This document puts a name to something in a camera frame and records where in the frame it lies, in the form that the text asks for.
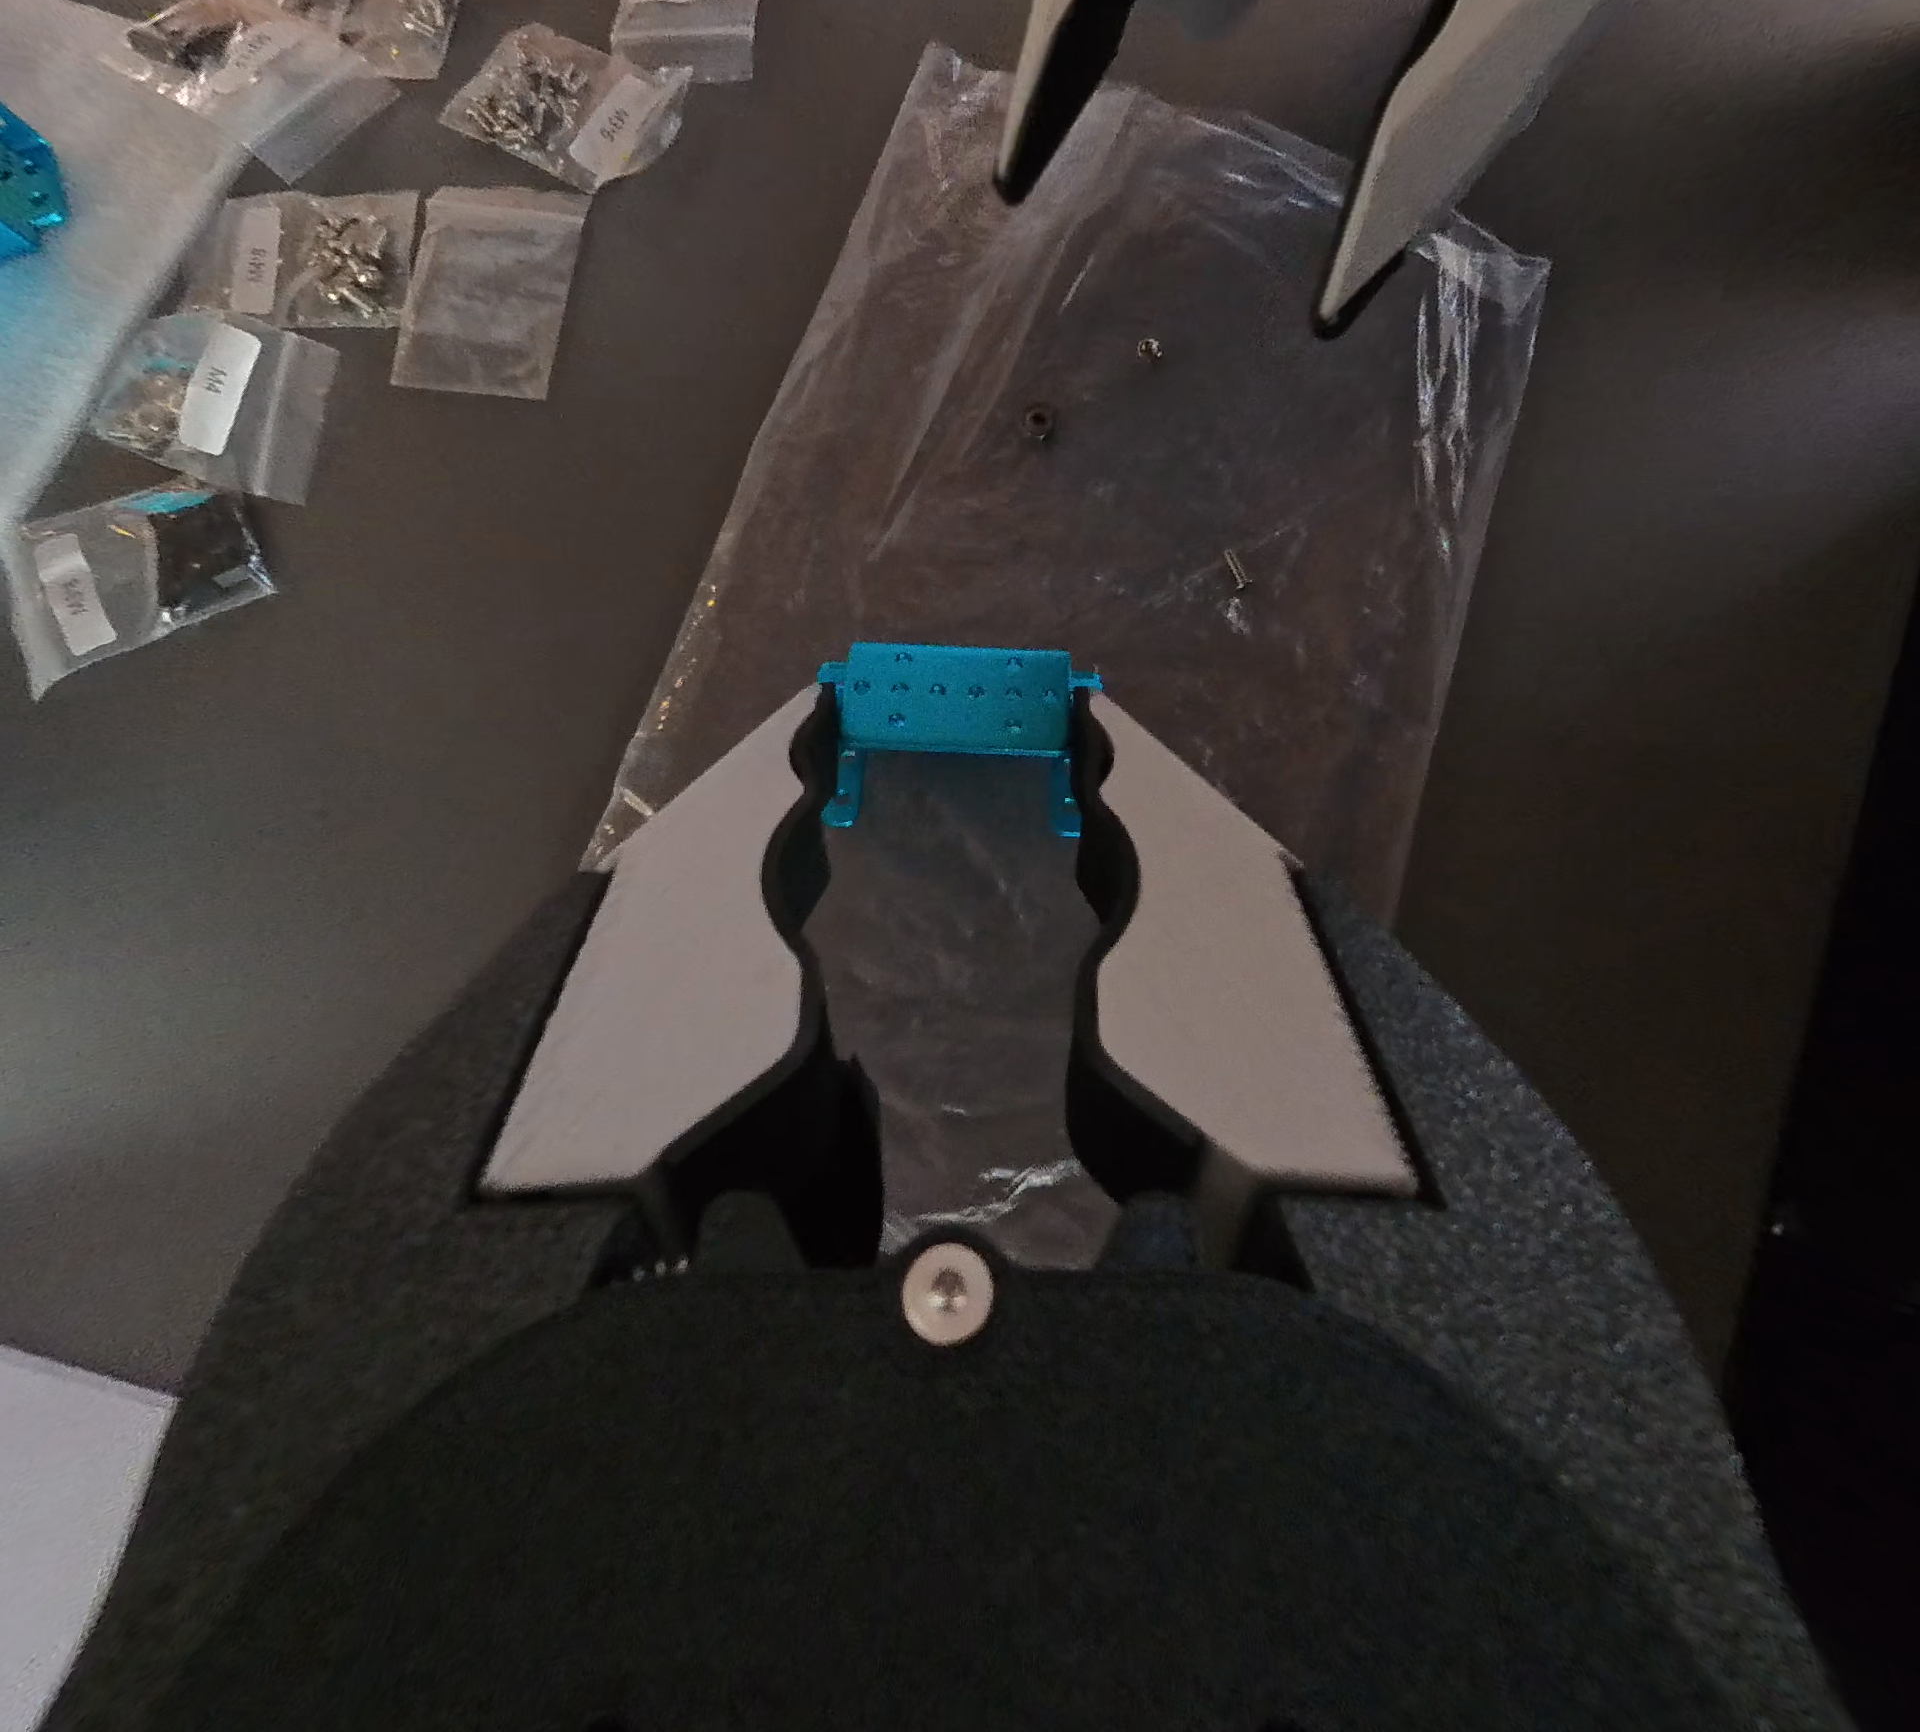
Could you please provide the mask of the dark grey desk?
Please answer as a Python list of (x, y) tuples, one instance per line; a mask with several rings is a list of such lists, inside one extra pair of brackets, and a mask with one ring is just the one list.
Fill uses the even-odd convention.
[[(931, 45), (763, 0), (589, 221), (549, 401), (348, 342), (283, 593), (4, 666), (4, 1340), (175, 1389), (335, 1124), (585, 856)], [(1720, 1368), (1916, 540), (1916, 0), (1630, 0), (1469, 215), (1548, 258), (1415, 818), (1428, 1029)]]

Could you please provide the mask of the large clear plastic bag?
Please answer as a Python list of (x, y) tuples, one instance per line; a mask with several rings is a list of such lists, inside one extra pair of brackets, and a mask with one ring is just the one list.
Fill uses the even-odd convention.
[(1452, 215), (1324, 341), (1345, 160), (1116, 86), (1009, 208), (1009, 86), (925, 49), (589, 864), (852, 643), (1034, 644), (1388, 922), (1548, 261)]

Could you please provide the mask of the white foam sheet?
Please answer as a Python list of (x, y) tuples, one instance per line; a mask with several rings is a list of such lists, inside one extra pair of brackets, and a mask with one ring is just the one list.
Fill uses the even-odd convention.
[(4, 107), (55, 150), (67, 221), (2, 269), (2, 511), (15, 524), (83, 431), (109, 364), (250, 160), (299, 182), (399, 89), (296, 20), (194, 112), (132, 75), (125, 19), (2, 0)]

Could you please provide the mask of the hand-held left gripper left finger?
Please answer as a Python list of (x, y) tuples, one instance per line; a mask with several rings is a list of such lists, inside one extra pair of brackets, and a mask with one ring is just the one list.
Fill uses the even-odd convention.
[(484, 1194), (632, 1189), (802, 1069), (824, 1020), (807, 924), (833, 790), (835, 698), (807, 687), (629, 834)]

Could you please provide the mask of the blue metal bracket large holes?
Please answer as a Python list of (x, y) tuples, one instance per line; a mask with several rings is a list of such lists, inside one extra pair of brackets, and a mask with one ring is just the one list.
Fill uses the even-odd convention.
[(852, 643), (817, 671), (837, 719), (835, 779), (822, 824), (850, 831), (875, 759), (1036, 760), (1048, 770), (1050, 824), (1079, 841), (1075, 712), (1103, 676), (1065, 649)]

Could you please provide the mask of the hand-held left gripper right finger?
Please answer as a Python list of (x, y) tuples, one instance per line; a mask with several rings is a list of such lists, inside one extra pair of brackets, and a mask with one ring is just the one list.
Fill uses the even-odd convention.
[(1075, 698), (1069, 1143), (1113, 1201), (1415, 1201), (1293, 856), (1105, 690)]

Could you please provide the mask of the pile of small screw bags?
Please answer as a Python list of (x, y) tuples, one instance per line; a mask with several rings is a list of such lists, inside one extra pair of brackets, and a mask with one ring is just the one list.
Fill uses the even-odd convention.
[(303, 507), (345, 334), (393, 341), (396, 391), (541, 402), (594, 198), (657, 165), (696, 86), (754, 73), (760, 0), (617, 0), (583, 43), (517, 23), (432, 128), (541, 186), (347, 188), (343, 150), (442, 82), (467, 0), (73, 0), (126, 20), (132, 77), (194, 112), (269, 54), (270, 20), (396, 89), (303, 179), (248, 160), (109, 363), (58, 470), (4, 523), (4, 630), (33, 698), (276, 595), (255, 509)]

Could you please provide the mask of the blue metal bracket small holes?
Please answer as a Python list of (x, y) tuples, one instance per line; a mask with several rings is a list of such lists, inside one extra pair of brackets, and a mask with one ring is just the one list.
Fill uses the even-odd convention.
[(70, 218), (61, 163), (53, 145), (19, 112), (2, 123), (2, 265), (36, 257)]

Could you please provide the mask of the open instruction manual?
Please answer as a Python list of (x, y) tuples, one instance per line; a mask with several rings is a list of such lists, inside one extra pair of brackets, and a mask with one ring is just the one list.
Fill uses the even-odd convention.
[(95, 1625), (177, 1399), (2, 1350), (2, 1726), (35, 1731)]

